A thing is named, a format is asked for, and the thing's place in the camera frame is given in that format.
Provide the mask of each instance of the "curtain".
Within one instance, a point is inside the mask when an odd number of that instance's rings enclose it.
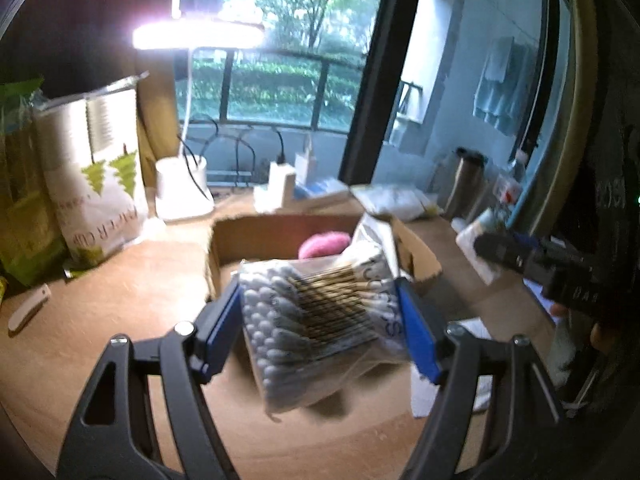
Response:
[[[173,56],[137,52],[140,24],[168,18],[171,0],[26,0],[0,39],[0,82],[43,76],[54,98],[149,71],[138,88],[138,137],[146,186],[155,162],[177,153]]]

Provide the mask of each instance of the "cardboard box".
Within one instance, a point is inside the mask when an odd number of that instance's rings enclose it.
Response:
[[[242,260],[294,260],[302,242],[314,234],[344,231],[353,234],[361,215],[279,214],[224,219],[213,225],[209,272],[215,291],[223,290]],[[405,224],[389,218],[398,261],[415,279],[419,294],[426,293],[442,267],[426,243],[416,234],[428,220]]]

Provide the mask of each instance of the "green hedge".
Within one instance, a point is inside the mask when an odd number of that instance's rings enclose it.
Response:
[[[313,106],[318,89],[321,64],[317,61],[292,58],[287,62],[235,62],[231,76],[230,108],[247,110],[247,115],[267,114],[277,122],[303,121],[307,106]],[[193,62],[194,112],[211,113],[220,105],[224,62],[196,59]],[[332,64],[324,92],[322,114],[331,120],[321,124],[348,129],[360,88],[362,72]],[[185,84],[178,85],[178,101],[184,103]],[[202,110],[210,102],[208,110]]]

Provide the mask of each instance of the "blue gripper pad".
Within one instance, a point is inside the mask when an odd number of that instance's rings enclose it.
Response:
[[[409,355],[421,375],[433,384],[440,384],[444,373],[436,348],[438,341],[444,339],[446,323],[433,307],[418,297],[408,280],[398,278],[396,289]]]
[[[201,384],[222,371],[242,330],[240,298],[240,286],[234,278],[217,300],[206,304],[195,322],[198,331],[190,367]]]

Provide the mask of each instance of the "screw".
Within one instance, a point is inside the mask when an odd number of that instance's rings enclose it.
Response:
[[[461,337],[463,335],[465,335],[466,329],[465,327],[463,327],[462,325],[458,324],[458,323],[449,323],[447,325],[447,334],[452,335],[452,336],[456,336],[456,337]]]
[[[531,344],[531,339],[525,335],[518,334],[513,338],[513,342],[516,343],[517,346],[529,346]]]
[[[195,327],[190,321],[181,321],[176,326],[174,326],[174,330],[181,336],[188,336],[193,333]]]
[[[118,334],[117,336],[114,336],[113,338],[111,338],[111,346],[126,345],[128,341],[129,339],[127,338],[127,336]]]

